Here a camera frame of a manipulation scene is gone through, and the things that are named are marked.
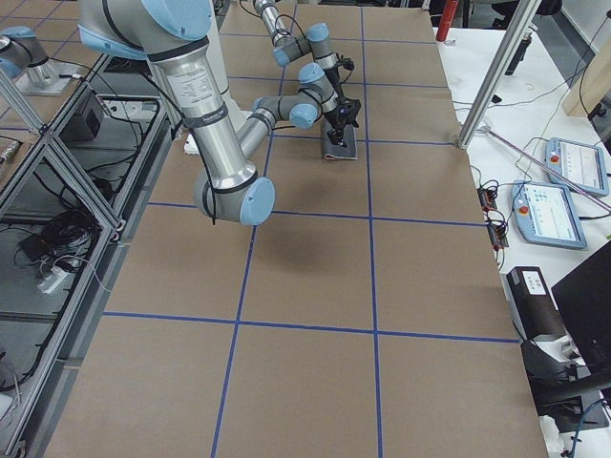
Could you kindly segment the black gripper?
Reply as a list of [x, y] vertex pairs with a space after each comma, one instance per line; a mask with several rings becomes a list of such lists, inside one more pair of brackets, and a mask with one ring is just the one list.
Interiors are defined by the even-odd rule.
[[336, 107], [325, 114], [325, 119], [329, 124], [327, 128], [328, 138], [343, 138], [346, 125], [344, 119], [340, 115], [340, 109], [342, 108], [342, 102], [338, 99]]
[[338, 95], [339, 100], [343, 101], [345, 99], [345, 95], [343, 92], [338, 68], [336, 66], [329, 67], [324, 69], [324, 72], [334, 92]]

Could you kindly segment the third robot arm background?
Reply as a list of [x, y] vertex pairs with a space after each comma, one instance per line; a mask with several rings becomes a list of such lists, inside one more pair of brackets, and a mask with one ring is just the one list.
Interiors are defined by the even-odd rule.
[[59, 81], [59, 71], [34, 31], [26, 26], [1, 30], [1, 70], [11, 79], [24, 74], [37, 90]]

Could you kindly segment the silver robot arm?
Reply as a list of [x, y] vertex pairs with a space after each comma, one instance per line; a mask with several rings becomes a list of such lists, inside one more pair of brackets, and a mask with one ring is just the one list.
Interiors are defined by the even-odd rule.
[[286, 67], [310, 54], [343, 101], [345, 95], [339, 75], [340, 55], [333, 49], [327, 24], [317, 23], [303, 31], [292, 17], [279, 13], [276, 1], [256, 0], [252, 5], [269, 33], [277, 64]]
[[352, 70], [330, 44], [327, 25], [299, 35], [281, 20], [273, 1], [256, 1], [256, 14], [282, 67], [305, 55], [294, 95], [264, 96], [250, 114], [228, 92], [213, 5], [209, 1], [82, 1], [78, 28], [87, 47], [111, 56], [146, 61], [165, 84], [162, 94], [192, 135], [204, 169], [194, 199], [212, 220], [256, 226], [270, 215], [275, 188], [250, 157], [277, 123], [306, 130], [319, 118], [331, 145], [349, 148], [345, 133], [357, 128], [361, 103], [345, 96], [340, 68]]

